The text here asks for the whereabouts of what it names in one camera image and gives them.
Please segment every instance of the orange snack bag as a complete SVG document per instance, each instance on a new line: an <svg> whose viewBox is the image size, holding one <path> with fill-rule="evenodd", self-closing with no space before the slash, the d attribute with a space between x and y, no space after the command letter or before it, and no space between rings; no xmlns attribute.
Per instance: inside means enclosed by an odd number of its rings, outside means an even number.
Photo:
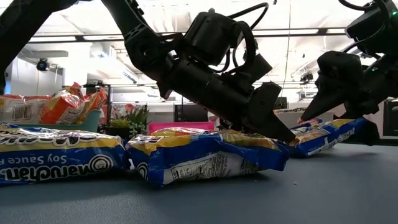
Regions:
<svg viewBox="0 0 398 224"><path fill-rule="evenodd" d="M74 83L55 94L40 114L42 124L73 124L84 109L80 85Z"/></svg>
<svg viewBox="0 0 398 224"><path fill-rule="evenodd" d="M85 107L77 120L77 124L81 124L85 121L89 111L100 110L105 102L106 102L106 93L103 88L100 88L99 91L97 91L94 94L86 95Z"/></svg>
<svg viewBox="0 0 398 224"><path fill-rule="evenodd" d="M40 112L51 96L0 96L0 121L12 124L39 124Z"/></svg>

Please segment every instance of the ceiling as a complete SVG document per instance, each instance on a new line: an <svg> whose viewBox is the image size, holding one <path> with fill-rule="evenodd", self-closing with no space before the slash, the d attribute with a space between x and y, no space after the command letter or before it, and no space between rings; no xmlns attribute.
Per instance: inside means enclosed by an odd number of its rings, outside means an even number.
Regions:
<svg viewBox="0 0 398 224"><path fill-rule="evenodd" d="M0 1L0 12L10 0ZM201 12L214 8L216 12L229 15L241 11L263 1L255 0L140 0L140 7L145 12L145 19L156 32L184 32L193 18ZM273 5L273 0L267 1L270 8L258 24L256 30L262 29L295 29L318 27L345 27L356 19L361 12L350 10L340 5L338 0L279 0ZM351 3L362 5L367 0L350 0ZM240 17L239 19L252 23L260 14L260 10ZM79 34L120 34L111 14L100 0L79 2L69 9L53 13L36 33L44 35L79 35ZM326 50L341 50L351 43L347 37L265 37L258 38L259 52L274 69L263 80L294 81L307 70L316 74L315 60ZM120 78L120 67L126 67L138 74L142 83L151 82L140 75L127 55L123 53L123 42L107 42L113 48L120 50L118 62L107 62L98 58L90 58L87 63L91 78ZM79 44L28 44L28 51L70 50L79 48ZM237 51L237 59L243 62L243 45ZM62 67L73 66L65 57L50 58L51 63Z"/></svg>

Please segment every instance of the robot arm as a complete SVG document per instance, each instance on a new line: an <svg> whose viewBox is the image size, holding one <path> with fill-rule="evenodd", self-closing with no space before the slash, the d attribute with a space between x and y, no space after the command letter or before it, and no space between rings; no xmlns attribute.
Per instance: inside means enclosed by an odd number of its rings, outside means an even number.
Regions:
<svg viewBox="0 0 398 224"><path fill-rule="evenodd" d="M307 121L344 104L342 118L360 118L379 111L378 104L388 97L398 97L398 10L392 0L375 0L355 6L339 0L344 6L364 11L347 28L355 43L343 52L329 51L318 58L320 71L315 84L318 93L302 116ZM348 54L353 47L377 60L361 65L358 55Z"/></svg>
<svg viewBox="0 0 398 224"><path fill-rule="evenodd" d="M295 138L273 113L281 87L275 83L264 83L257 89L252 86L272 69L261 55L256 55L256 41L251 31L267 12L267 3L228 17L214 11L201 12L184 36L160 36L148 26L135 0L102 2L124 36L131 62L157 81L163 98L168 98L174 90L233 123L239 131L285 142ZM14 0L0 16L0 43L7 52L0 69L5 71L51 13L75 3L76 0ZM252 26L234 20L259 8L264 11ZM235 49L243 39L247 48L245 63L226 71L230 49ZM209 67L219 65L225 55L224 69L215 71Z"/></svg>

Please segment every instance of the gray tabletop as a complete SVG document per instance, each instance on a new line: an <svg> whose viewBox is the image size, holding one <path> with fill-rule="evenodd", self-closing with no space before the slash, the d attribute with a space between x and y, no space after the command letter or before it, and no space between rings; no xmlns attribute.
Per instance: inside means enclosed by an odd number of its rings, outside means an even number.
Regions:
<svg viewBox="0 0 398 224"><path fill-rule="evenodd" d="M151 189L136 175L0 189L0 223L398 223L398 147L339 144L284 172Z"/></svg>

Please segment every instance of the green plant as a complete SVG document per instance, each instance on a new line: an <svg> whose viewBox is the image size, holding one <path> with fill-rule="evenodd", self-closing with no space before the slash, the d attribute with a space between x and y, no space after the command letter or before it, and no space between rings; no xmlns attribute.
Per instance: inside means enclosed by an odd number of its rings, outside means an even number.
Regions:
<svg viewBox="0 0 398 224"><path fill-rule="evenodd" d="M111 128L128 128L130 127L130 122L125 119L114 119L109 122Z"/></svg>
<svg viewBox="0 0 398 224"><path fill-rule="evenodd" d="M146 134L148 122L148 106L145 105L141 108L134 108L128 115L127 120L129 121L130 135L132 138L137 134Z"/></svg>

